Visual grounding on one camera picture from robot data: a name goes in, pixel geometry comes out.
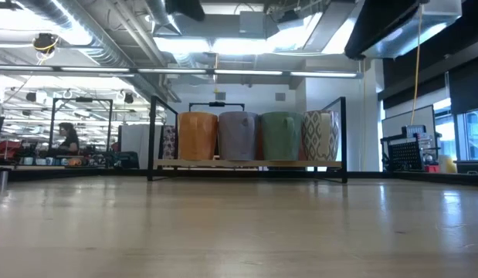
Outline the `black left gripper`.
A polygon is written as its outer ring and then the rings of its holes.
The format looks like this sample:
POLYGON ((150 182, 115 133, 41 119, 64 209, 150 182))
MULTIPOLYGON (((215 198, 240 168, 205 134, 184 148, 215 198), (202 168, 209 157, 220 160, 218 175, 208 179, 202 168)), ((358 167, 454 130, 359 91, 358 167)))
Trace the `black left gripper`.
POLYGON ((182 14, 197 22, 205 20, 205 12, 199 0, 165 0, 164 6, 169 15, 182 14))

